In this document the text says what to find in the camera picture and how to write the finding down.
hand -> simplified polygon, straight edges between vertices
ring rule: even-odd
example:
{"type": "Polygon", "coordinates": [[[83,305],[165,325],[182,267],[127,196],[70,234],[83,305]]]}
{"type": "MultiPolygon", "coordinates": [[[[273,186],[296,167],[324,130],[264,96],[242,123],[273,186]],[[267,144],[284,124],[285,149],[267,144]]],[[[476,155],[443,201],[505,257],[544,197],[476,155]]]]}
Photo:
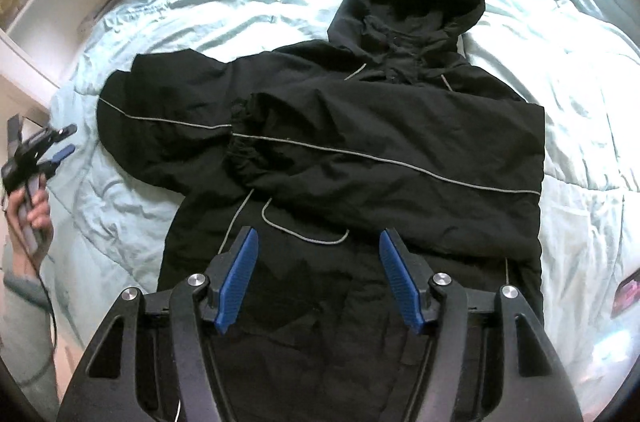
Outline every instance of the hand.
{"type": "Polygon", "coordinates": [[[26,218],[31,228],[40,229],[44,236],[44,243],[38,248],[34,255],[31,255],[31,261],[27,256],[28,249],[22,235],[22,228],[24,226],[18,218],[18,209],[25,198],[24,189],[19,189],[9,195],[6,223],[9,226],[9,236],[14,248],[15,275],[35,277],[40,271],[40,265],[51,246],[51,241],[53,240],[53,224],[51,223],[49,193],[47,193],[46,186],[47,180],[44,175],[40,175],[40,189],[38,189],[33,196],[33,209],[29,211],[26,218]]]}

metal screw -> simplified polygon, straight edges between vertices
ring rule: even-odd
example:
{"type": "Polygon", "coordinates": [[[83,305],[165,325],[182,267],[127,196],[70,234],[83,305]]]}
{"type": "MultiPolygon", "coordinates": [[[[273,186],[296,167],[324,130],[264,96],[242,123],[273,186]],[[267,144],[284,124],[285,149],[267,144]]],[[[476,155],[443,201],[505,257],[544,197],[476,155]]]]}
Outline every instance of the metal screw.
{"type": "Polygon", "coordinates": [[[511,285],[505,285],[502,287],[502,295],[509,299],[513,299],[514,297],[518,297],[518,289],[511,285]]]}
{"type": "Polygon", "coordinates": [[[135,299],[137,295],[138,290],[133,287],[129,287],[122,291],[120,297],[122,297],[124,301],[131,301],[132,299],[135,299]]]}
{"type": "Polygon", "coordinates": [[[191,274],[187,279],[187,283],[192,287],[199,287],[205,282],[205,280],[206,278],[204,277],[204,274],[191,274]]]}
{"type": "Polygon", "coordinates": [[[438,272],[437,274],[433,275],[433,282],[436,285],[445,287],[446,285],[449,285],[451,283],[451,277],[449,274],[445,274],[444,272],[438,272]]]}

bed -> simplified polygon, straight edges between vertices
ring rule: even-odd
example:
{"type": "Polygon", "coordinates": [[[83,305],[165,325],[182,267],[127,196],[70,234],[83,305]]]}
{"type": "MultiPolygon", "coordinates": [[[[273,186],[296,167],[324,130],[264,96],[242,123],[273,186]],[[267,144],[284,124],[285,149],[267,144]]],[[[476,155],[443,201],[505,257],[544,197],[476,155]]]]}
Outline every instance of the bed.
{"type": "MultiPolygon", "coordinates": [[[[222,61],[325,38],[341,0],[122,0],[95,26],[51,106],[78,124],[76,153],[50,183],[56,240],[44,272],[63,333],[89,342],[117,294],[154,291],[182,197],[136,181],[98,142],[108,75],[134,56],[193,48],[222,61]]],[[[638,356],[640,308],[610,319],[640,267],[640,0],[486,0],[459,49],[545,107],[540,200],[545,328],[587,420],[638,356]]]]}

jacket hood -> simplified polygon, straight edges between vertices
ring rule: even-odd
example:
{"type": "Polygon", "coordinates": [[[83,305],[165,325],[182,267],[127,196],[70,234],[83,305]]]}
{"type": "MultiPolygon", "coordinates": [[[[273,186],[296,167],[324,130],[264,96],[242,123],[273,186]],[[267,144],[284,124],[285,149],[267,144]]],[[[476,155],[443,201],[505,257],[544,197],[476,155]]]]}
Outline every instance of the jacket hood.
{"type": "Polygon", "coordinates": [[[455,50],[483,13],[484,0],[343,0],[328,36],[364,61],[382,62],[396,50],[455,50]]]}

jacket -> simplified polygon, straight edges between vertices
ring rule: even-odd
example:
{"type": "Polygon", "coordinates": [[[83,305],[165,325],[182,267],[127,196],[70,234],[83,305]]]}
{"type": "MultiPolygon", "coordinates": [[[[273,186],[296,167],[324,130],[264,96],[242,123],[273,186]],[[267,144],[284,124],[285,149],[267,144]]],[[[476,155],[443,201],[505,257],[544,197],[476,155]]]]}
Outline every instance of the jacket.
{"type": "Polygon", "coordinates": [[[137,56],[108,78],[102,144],[185,196],[159,290],[242,225],[258,231],[238,322],[213,341],[240,420],[400,419],[424,340],[379,262],[386,227],[465,287],[509,279],[542,317],[544,111],[457,53],[483,12],[484,0],[343,0],[328,41],[230,63],[137,56]]]}

